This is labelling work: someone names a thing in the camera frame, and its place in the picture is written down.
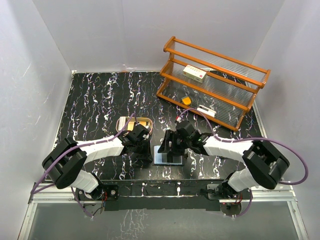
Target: gray floor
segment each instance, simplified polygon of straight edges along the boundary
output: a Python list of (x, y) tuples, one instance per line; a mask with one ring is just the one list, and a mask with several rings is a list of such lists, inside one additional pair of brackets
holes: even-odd
[(28, 239), (298, 239), (286, 202), (253, 202), (250, 211), (235, 220), (201, 209), (111, 211), (98, 213), (93, 221), (84, 216), (74, 203), (39, 204)]

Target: yellow item in basket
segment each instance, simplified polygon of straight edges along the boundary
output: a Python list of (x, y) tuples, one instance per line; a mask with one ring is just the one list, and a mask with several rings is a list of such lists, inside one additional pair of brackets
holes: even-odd
[(182, 103), (183, 103), (184, 105), (189, 106), (189, 105), (191, 104), (191, 99), (190, 99), (190, 97), (188, 97), (188, 96), (183, 97), (183, 98), (182, 98)]

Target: metal frame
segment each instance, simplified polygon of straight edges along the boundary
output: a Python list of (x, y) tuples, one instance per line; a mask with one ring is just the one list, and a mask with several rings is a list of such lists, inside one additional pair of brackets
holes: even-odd
[[(267, 137), (263, 122), (261, 120), (260, 112), (254, 101), (253, 110), (259, 125), (261, 135)], [(49, 183), (42, 183), (39, 188), (48, 185)], [(252, 189), (253, 202), (287, 202), (288, 208), (292, 217), (292, 221), (300, 240), (308, 240), (307, 231), (303, 223), (299, 208), (296, 194), (291, 185), (278, 185), (274, 190), (268, 190), (259, 186), (258, 188), (253, 187)], [(181, 198), (183, 196), (171, 196), (175, 198)], [(230, 200), (220, 200), (221, 203), (230, 202)], [(42, 192), (31, 196), (28, 208), (23, 220), (23, 224), (20, 230), (18, 240), (27, 240), (31, 231), (32, 223), (35, 218), (38, 204), (51, 203), (51, 204), (76, 204), (74, 196), (71, 192), (71, 188), (57, 189), (52, 186)], [(85, 201), (86, 204), (101, 204), (100, 201)]]

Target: black cable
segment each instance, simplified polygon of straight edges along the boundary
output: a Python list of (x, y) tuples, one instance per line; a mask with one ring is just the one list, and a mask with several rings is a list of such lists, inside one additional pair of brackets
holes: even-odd
[(97, 210), (95, 210), (94, 214), (92, 214), (92, 216), (94, 216), (100, 209), (103, 209), (103, 207), (99, 207)]

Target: black marble surface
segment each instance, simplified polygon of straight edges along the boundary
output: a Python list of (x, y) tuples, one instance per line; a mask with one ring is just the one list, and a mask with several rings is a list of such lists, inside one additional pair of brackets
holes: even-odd
[[(156, 97), (164, 78), (158, 72), (77, 73), (73, 76), (62, 116), (57, 142), (65, 137), (76, 141), (101, 139), (116, 133), (121, 116), (136, 113), (137, 117), (153, 121), (151, 151), (160, 145), (166, 130), (175, 129), (175, 118), (182, 109)], [(185, 115), (201, 132), (210, 132), (201, 116)], [(233, 132), (211, 123), (223, 138), (260, 137), (258, 123), (251, 110), (245, 115), (240, 129)], [(231, 172), (244, 168), (242, 163), (219, 156), (201, 156), (189, 152), (184, 166), (155, 166), (130, 155), (102, 158), (85, 165), (87, 172), (101, 180), (182, 180), (224, 179)]]

